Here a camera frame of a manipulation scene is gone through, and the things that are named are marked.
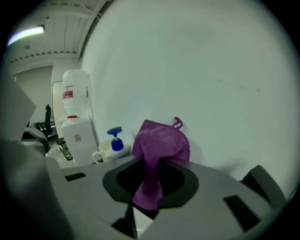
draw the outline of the ceiling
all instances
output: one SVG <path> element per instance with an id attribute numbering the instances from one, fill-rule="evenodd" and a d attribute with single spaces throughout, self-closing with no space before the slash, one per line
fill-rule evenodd
<path id="1" fill-rule="evenodd" d="M 7 47 L 5 62 L 13 65 L 38 59 L 37 56 L 64 56 L 79 59 L 90 29 L 101 17 L 106 0 L 51 0 L 42 2 L 16 33 L 39 25 L 43 34 L 22 38 Z"/>

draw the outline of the soap dispenser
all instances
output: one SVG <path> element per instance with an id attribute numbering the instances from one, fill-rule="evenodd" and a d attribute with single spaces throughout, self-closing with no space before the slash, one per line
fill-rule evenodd
<path id="1" fill-rule="evenodd" d="M 123 144 L 123 141 L 118 138 L 118 133 L 122 132 L 122 127 L 114 127 L 107 131 L 107 134 L 113 135 L 112 147 L 105 152 L 107 160 L 115 160 L 119 158 L 127 157 L 131 154 L 131 146 L 129 144 Z"/>

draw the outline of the sticker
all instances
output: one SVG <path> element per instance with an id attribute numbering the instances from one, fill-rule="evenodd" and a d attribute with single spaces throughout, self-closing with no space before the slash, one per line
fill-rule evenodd
<path id="1" fill-rule="evenodd" d="M 62 94 L 62 99 L 65 99 L 65 98 L 72 98 L 73 97 L 73 91 L 65 91 L 63 94 Z"/>
<path id="2" fill-rule="evenodd" d="M 76 134 L 76 135 L 74 136 L 74 138 L 75 138 L 75 141 L 76 141 L 76 142 L 81 141 L 81 137 L 80 137 L 79 134 Z"/>

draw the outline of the blue pump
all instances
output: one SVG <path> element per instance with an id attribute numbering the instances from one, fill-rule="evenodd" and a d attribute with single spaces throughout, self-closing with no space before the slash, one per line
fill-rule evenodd
<path id="1" fill-rule="evenodd" d="M 107 134 L 113 135 L 112 150 L 120 151 L 124 148 L 123 141 L 118 138 L 118 133 L 122 132 L 122 127 L 114 127 L 107 131 Z"/>

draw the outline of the red label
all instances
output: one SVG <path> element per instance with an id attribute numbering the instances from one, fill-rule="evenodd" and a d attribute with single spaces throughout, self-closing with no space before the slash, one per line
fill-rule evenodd
<path id="1" fill-rule="evenodd" d="M 73 97 L 73 91 L 66 91 L 62 94 L 62 99 L 72 98 L 72 97 Z"/>

